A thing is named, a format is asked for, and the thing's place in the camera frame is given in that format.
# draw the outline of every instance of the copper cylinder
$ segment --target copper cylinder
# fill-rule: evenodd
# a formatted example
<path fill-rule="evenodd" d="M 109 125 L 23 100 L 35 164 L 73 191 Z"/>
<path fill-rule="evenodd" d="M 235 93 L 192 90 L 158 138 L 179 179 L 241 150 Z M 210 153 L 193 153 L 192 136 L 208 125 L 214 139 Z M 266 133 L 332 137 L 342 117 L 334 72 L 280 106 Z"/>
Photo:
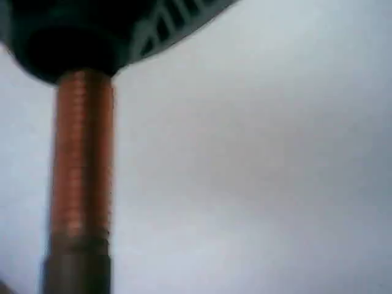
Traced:
<path fill-rule="evenodd" d="M 94 70 L 58 83 L 50 251 L 108 239 L 113 152 L 113 87 Z M 107 253 L 107 244 L 103 247 Z"/>

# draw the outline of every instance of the metal rod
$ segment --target metal rod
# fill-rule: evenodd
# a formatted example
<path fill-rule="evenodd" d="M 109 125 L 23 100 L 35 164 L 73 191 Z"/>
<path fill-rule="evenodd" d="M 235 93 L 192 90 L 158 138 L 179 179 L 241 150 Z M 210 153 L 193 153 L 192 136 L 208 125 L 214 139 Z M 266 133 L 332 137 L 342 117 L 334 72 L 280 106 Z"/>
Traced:
<path fill-rule="evenodd" d="M 113 87 L 89 69 L 58 83 L 44 294 L 110 292 Z"/>

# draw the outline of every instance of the gray wall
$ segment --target gray wall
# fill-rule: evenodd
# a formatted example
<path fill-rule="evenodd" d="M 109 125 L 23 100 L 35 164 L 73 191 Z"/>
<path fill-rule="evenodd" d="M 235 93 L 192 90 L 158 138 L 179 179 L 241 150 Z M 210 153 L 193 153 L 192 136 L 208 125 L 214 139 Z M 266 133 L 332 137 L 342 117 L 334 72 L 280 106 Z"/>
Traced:
<path fill-rule="evenodd" d="M 391 15 L 243 0 L 117 77 L 114 293 L 392 293 Z M 0 278 L 30 294 L 53 90 L 0 65 Z"/>

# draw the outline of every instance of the dark metal base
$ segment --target dark metal base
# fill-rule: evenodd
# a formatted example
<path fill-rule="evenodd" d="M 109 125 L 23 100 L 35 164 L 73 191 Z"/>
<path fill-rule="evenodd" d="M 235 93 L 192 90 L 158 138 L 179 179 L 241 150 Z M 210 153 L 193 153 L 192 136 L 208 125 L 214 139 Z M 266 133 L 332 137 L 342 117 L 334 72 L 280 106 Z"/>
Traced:
<path fill-rule="evenodd" d="M 43 294 L 109 294 L 108 255 L 67 253 L 51 255 L 42 271 Z"/>

